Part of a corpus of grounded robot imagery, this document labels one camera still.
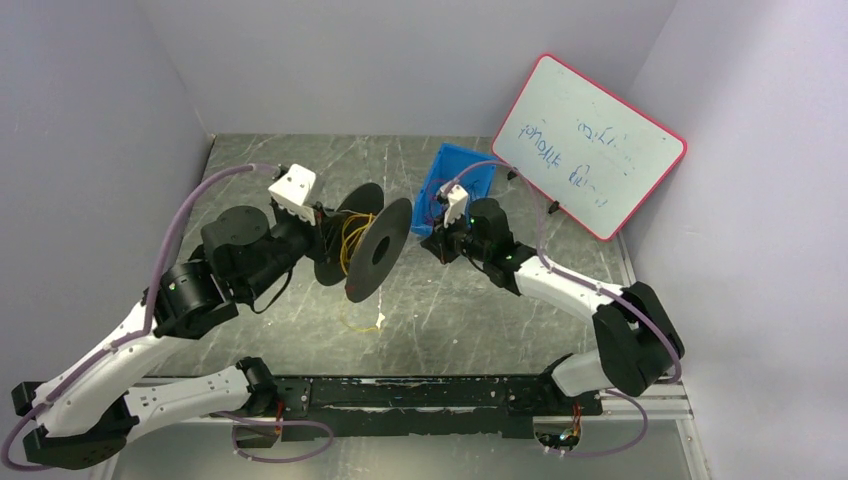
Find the grey perforated cable spool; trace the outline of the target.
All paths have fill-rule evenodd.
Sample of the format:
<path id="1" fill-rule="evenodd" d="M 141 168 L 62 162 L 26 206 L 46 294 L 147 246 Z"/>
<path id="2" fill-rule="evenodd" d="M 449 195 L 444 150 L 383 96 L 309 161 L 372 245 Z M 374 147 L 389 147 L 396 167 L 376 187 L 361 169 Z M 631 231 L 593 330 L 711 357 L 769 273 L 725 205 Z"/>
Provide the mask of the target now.
<path id="1" fill-rule="evenodd" d="M 335 210 L 352 213 L 342 227 L 339 257 L 313 262 L 313 272 L 323 286 L 342 283 L 347 299 L 359 303 L 378 290 L 395 266 L 410 232 L 412 203 L 399 198 L 387 204 L 383 188 L 369 182 Z"/>

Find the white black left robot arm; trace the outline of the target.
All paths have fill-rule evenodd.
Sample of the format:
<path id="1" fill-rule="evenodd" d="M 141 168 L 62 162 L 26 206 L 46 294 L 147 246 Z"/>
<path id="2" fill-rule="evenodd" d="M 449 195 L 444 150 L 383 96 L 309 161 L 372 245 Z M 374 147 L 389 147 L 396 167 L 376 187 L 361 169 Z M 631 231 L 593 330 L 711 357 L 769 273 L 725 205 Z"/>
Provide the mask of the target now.
<path id="1" fill-rule="evenodd" d="M 287 405 L 265 362 L 245 357 L 211 375 L 142 389 L 138 381 L 177 351 L 254 308 L 269 289 L 284 291 L 302 259 L 324 261 L 338 212 L 304 215 L 275 204 L 225 210 L 203 226 L 187 261 L 158 268 L 126 318 L 75 365 L 12 393 L 25 471 L 83 470 L 159 428 L 205 414 L 258 416 Z"/>

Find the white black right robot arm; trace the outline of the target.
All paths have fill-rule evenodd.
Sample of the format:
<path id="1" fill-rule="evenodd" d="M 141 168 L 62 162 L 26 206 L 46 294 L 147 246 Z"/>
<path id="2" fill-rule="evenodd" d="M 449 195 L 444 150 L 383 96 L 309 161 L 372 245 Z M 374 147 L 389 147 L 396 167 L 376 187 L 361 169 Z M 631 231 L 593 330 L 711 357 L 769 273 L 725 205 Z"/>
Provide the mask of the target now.
<path id="1" fill-rule="evenodd" d="M 543 374 L 563 395 L 615 389 L 637 397 L 664 375 L 681 376 L 685 347 L 652 287 L 602 282 L 556 264 L 514 238 L 496 200 L 474 201 L 469 215 L 442 213 L 421 245 L 443 264 L 464 257 L 496 287 L 548 303 L 591 328 L 594 350 L 565 355 Z"/>

